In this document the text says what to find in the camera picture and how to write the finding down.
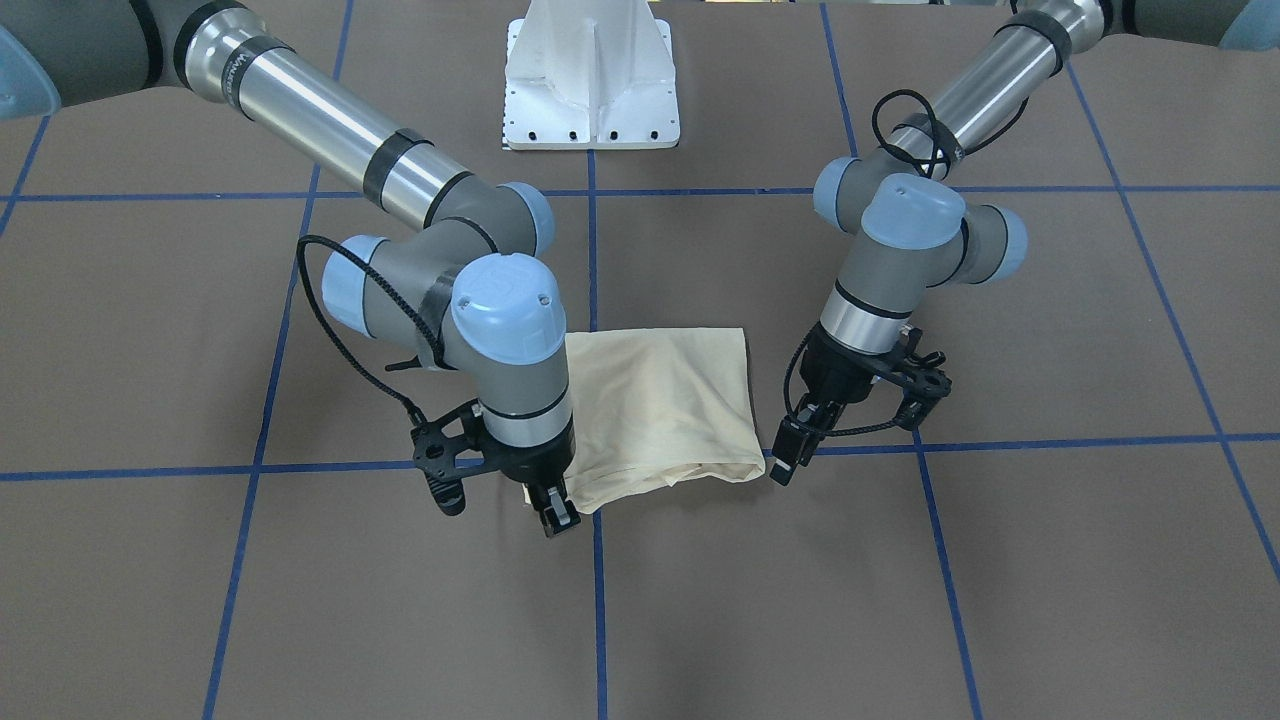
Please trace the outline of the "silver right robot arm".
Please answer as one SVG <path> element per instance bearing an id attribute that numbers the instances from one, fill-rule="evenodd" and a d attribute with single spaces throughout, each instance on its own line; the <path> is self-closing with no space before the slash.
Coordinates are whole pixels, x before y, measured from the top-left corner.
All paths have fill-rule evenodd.
<path id="1" fill-rule="evenodd" d="M 472 379 L 475 397 L 431 420 L 357 366 L 408 416 L 413 462 L 445 515 L 465 510 L 467 478 L 498 471 L 524 487 L 547 536 L 579 524 L 566 486 L 567 320 L 541 261 L 556 238 L 541 192 L 475 176 L 307 63 L 239 1 L 5 1 L 1 17 L 4 118 L 182 87 L 411 228 L 404 241 L 301 237 L 294 255 L 312 314 L 343 356 L 335 323 L 407 348 L 408 369 Z"/>

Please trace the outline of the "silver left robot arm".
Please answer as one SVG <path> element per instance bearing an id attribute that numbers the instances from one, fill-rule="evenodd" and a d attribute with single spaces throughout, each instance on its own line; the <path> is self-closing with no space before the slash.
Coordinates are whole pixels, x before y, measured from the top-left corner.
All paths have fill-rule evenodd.
<path id="1" fill-rule="evenodd" d="M 845 409 L 877 386 L 900 389 L 899 409 L 887 421 L 852 428 L 854 436 L 915 430 L 950 395 L 945 355 L 919 351 L 911 315 L 929 288 L 1011 275 L 1027 256 L 1028 231 L 1007 209 L 966 204 L 946 179 L 1016 123 L 1033 92 L 1071 56 L 1111 35 L 1268 51 L 1277 46 L 1277 4 L 1014 1 L 983 51 L 938 97 L 909 88 L 883 96 L 878 109 L 899 97 L 920 109 L 888 131 L 874 128 L 872 151 L 835 159 L 813 188 L 815 211 L 852 242 L 819 319 L 788 363 L 805 389 L 783 402 L 772 445 L 776 483 L 788 484 L 824 439 L 840 437 Z"/>

